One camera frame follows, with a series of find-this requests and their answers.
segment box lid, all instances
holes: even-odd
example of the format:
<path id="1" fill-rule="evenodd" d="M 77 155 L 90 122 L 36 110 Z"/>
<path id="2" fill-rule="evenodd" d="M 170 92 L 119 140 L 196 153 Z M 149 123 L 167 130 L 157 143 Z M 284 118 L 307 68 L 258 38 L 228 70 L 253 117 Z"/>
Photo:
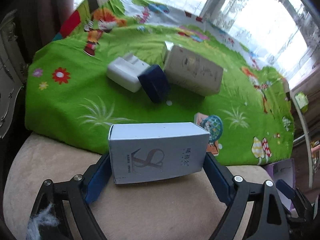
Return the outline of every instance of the box lid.
<path id="1" fill-rule="evenodd" d="M 192 122 L 114 124 L 110 128 L 108 139 L 170 138 L 208 133 L 205 129 Z"/>

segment silver bolt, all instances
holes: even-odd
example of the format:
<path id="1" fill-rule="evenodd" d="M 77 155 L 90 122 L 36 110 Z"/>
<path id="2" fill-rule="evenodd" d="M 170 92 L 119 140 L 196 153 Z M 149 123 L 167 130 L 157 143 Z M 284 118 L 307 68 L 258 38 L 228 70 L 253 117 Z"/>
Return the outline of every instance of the silver bolt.
<path id="1" fill-rule="evenodd" d="M 46 179 L 44 182 L 43 182 L 43 185 L 45 186 L 49 186 L 51 184 L 51 181 L 49 179 Z"/>
<path id="2" fill-rule="evenodd" d="M 235 176 L 235 181 L 236 182 L 242 182 L 243 181 L 243 178 L 241 176 Z"/>
<path id="3" fill-rule="evenodd" d="M 266 185 L 269 186 L 269 187 L 272 187 L 273 186 L 273 182 L 271 180 L 267 180 L 266 181 Z"/>
<path id="4" fill-rule="evenodd" d="M 77 174 L 76 176 L 73 177 L 74 180 L 81 180 L 82 179 L 82 175 L 81 174 Z"/>

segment bedsheet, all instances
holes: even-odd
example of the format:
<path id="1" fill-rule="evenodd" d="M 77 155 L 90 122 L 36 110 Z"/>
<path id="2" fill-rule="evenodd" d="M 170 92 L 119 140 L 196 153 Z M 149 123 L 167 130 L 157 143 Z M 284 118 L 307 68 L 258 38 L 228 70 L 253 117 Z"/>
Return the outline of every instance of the bedsheet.
<path id="1" fill-rule="evenodd" d="M 171 85 L 154 104 L 106 77 L 108 63 L 132 52 L 163 67 L 171 41 L 224 69 L 220 93 L 201 97 Z M 39 134 L 103 154 L 113 123 L 192 122 L 218 115 L 224 124 L 218 161 L 260 165 L 289 158 L 291 104 L 283 77 L 205 19 L 148 0 L 84 0 L 29 67 L 25 125 Z"/>

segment beige fabric surface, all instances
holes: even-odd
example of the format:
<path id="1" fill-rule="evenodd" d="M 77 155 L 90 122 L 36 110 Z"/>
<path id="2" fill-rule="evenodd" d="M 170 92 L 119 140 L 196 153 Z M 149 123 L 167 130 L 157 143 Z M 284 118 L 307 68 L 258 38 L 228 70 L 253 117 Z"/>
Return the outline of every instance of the beige fabric surface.
<path id="1" fill-rule="evenodd" d="M 4 218 L 18 239 L 25 239 L 28 219 L 41 183 L 70 180 L 83 174 L 100 155 L 76 149 L 35 133 L 26 140 L 11 166 L 4 190 Z M 262 183 L 270 179 L 259 166 L 230 166 L 234 175 Z M 81 239 L 68 202 L 66 214 L 74 239 Z M 207 240 L 226 206 L 219 202 L 202 170 L 162 181 L 115 185 L 110 179 L 90 205 L 107 239 Z M 252 204 L 248 204 L 235 239 L 241 239 Z"/>

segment green object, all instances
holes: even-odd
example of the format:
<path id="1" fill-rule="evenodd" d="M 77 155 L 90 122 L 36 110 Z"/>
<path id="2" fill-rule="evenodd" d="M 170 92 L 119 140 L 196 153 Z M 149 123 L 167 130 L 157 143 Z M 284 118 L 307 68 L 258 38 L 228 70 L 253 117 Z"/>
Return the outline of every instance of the green object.
<path id="1" fill-rule="evenodd" d="M 299 108 L 301 109 L 301 112 L 305 113 L 308 110 L 308 104 L 309 104 L 307 96 L 304 93 L 299 92 L 298 94 L 295 95 L 295 98 Z"/>
<path id="2" fill-rule="evenodd" d="M 256 156 L 265 164 L 263 152 L 253 154 L 261 148 L 258 142 L 263 138 L 272 153 L 269 162 L 289 158 L 294 127 L 281 75 L 272 67 L 260 71 L 250 68 L 251 64 L 235 51 L 236 46 L 240 47 L 237 41 L 228 43 L 231 38 L 226 36 L 225 43 L 221 43 L 219 37 L 227 34 L 211 27 L 204 33 L 199 27 L 203 23 L 195 17 L 184 16 L 183 12 L 175 16 L 176 9 L 165 5 L 153 12 L 146 7 L 148 2 L 134 2 L 139 5 L 131 0 L 107 1 L 105 7 L 112 10 L 118 26 L 122 27 L 102 34 L 93 57 L 83 52 L 88 47 L 87 53 L 91 53 L 92 48 L 82 27 L 36 53 L 29 67 L 26 127 L 74 147 L 103 154 L 108 150 L 108 131 L 113 123 L 193 122 L 194 114 L 201 112 L 215 114 L 223 121 L 217 156 L 221 164 L 256 165 Z M 133 17 L 139 10 L 140 17 Z M 168 11 L 169 16 L 161 13 Z M 158 23 L 160 19 L 175 22 L 172 26 L 162 26 Z M 186 29 L 202 42 L 184 35 Z M 106 77 L 108 64 L 127 52 L 150 65 L 163 67 L 164 41 L 181 44 L 223 67 L 220 93 L 204 98 L 171 85 L 168 100 L 172 104 L 154 104 L 142 89 L 132 93 Z"/>

